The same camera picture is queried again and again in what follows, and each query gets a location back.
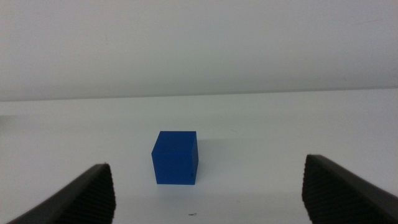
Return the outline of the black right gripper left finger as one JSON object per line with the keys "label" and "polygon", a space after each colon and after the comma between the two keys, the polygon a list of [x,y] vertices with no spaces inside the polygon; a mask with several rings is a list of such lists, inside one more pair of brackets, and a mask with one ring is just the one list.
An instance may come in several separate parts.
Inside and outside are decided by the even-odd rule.
{"label": "black right gripper left finger", "polygon": [[11,223],[112,223],[116,196],[109,164],[96,164]]}

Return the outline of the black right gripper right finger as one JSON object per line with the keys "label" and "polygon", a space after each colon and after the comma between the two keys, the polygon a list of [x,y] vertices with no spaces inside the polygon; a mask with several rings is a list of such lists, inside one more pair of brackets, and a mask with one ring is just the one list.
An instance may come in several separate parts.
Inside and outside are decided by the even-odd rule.
{"label": "black right gripper right finger", "polygon": [[397,197],[322,155],[306,156],[302,201],[312,223],[397,224]]}

